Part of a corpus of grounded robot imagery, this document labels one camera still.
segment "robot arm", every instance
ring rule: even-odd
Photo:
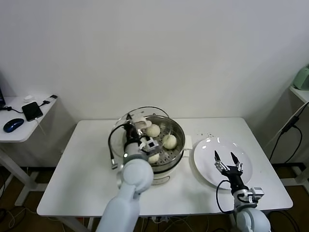
[[[242,232],[270,232],[269,220],[263,212],[256,209],[258,201],[264,195],[262,188],[249,189],[243,184],[242,163],[232,152],[231,156],[235,166],[226,166],[215,151],[215,166],[231,184],[237,227]]]
[[[118,173],[122,183],[117,196],[106,206],[97,232],[132,232],[140,215],[140,195],[150,187],[154,179],[148,157],[156,154],[160,147],[148,137],[142,149],[138,130],[130,115],[127,120],[124,125],[124,166]]]
[[[98,225],[98,232],[131,232],[140,215],[140,194],[146,191],[154,178],[149,163],[132,159],[121,171],[123,182],[116,197],[106,206]]]

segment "wooden floor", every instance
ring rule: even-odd
[[[1,173],[6,179],[9,176],[9,172],[0,168]],[[294,173],[292,170],[288,168],[279,168],[276,170],[278,175],[281,178],[294,177]],[[37,182],[38,183],[48,183],[49,179],[52,176],[52,171],[42,171],[40,172]],[[2,186],[3,180],[0,177],[0,186]],[[1,201],[0,208],[12,209],[12,213],[14,215],[18,214],[23,208],[18,207],[14,208],[15,200],[21,191],[23,184],[20,183],[16,178],[14,178],[9,186],[7,187]],[[291,198],[293,199],[294,206],[292,209],[289,209],[289,212],[292,217],[297,222],[301,232],[309,232],[309,195],[302,187],[288,187],[287,188]],[[40,202],[42,197],[42,193],[40,192],[32,192],[29,194],[27,200],[25,201],[24,206],[29,208],[31,211],[36,212],[36,208]],[[71,232],[72,230],[67,228],[66,226],[62,227],[62,224],[59,221],[52,221],[48,218],[40,217],[37,214],[33,214],[29,211],[26,211],[26,215],[24,216],[23,211],[18,217],[15,219],[15,224],[17,225],[15,228],[9,230],[11,232],[62,232],[65,230],[66,232]],[[275,212],[270,214],[270,222],[274,232],[295,232],[295,229],[291,222],[282,214]],[[135,230],[136,232],[166,232],[167,228],[168,232],[190,232],[191,230],[188,228],[186,223],[191,226],[194,232],[229,232],[231,225],[229,222],[229,218],[227,215],[200,215],[200,216],[190,216],[190,217],[181,217],[184,221],[179,220],[178,218],[172,218],[169,222],[161,222],[160,224],[155,224],[152,220],[148,220],[146,218],[139,218]],[[9,222],[12,217],[7,214],[5,218],[1,221],[0,214],[0,232],[8,231]],[[96,224],[98,224],[99,219],[95,220],[94,228]]]

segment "blue mouse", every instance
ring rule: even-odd
[[[13,132],[17,128],[19,128],[24,123],[22,118],[14,118],[3,126],[3,130],[7,133]]]

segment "white wall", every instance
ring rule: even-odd
[[[241,116],[265,144],[289,118],[293,104],[280,99],[309,62],[308,8],[307,0],[0,0],[5,91],[57,94],[74,121],[142,105],[172,117]],[[269,117],[274,108],[285,113]]]

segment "steamer basket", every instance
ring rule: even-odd
[[[175,167],[183,156],[183,147],[185,144],[185,136],[180,125],[169,118],[168,114],[157,107],[140,107],[138,109],[132,110],[129,112],[131,116],[143,116],[147,120],[151,121],[153,124],[157,124],[161,132],[159,136],[154,138],[162,146],[162,139],[167,134],[172,134],[177,138],[177,147],[173,150],[167,150],[163,147],[160,152],[160,158],[158,162],[151,164],[154,174],[160,174],[166,172],[173,167]],[[114,127],[125,123],[126,116],[122,116],[114,125]],[[145,134],[145,130],[139,131],[140,134]],[[124,144],[126,142],[126,135],[124,130],[116,130],[112,135],[111,144],[113,152],[123,158],[124,155]]]

